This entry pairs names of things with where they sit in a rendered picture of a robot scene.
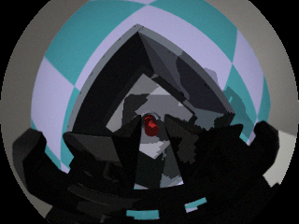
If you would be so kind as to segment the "red peg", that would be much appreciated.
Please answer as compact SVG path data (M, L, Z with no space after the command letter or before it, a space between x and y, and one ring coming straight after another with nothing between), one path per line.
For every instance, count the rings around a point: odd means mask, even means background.
M158 130L156 120L154 120L153 116L145 116L145 134L153 137L153 135L156 135L159 131L160 130Z

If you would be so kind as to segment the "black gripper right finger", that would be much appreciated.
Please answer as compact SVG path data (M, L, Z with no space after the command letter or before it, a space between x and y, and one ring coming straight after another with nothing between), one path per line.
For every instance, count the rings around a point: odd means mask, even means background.
M205 165L216 145L236 138L237 135L240 137L243 131L243 124L240 123L206 131L192 126L186 120L182 122L180 119L175 119L171 115L164 115L164 126L183 183L195 180L195 175Z

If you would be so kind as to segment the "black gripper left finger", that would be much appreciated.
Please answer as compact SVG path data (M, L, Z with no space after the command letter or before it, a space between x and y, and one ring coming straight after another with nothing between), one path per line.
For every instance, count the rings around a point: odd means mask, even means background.
M135 116L109 135L66 132L64 144L75 156L90 160L111 161L122 176L127 189L135 189L135 169L142 132L142 117Z

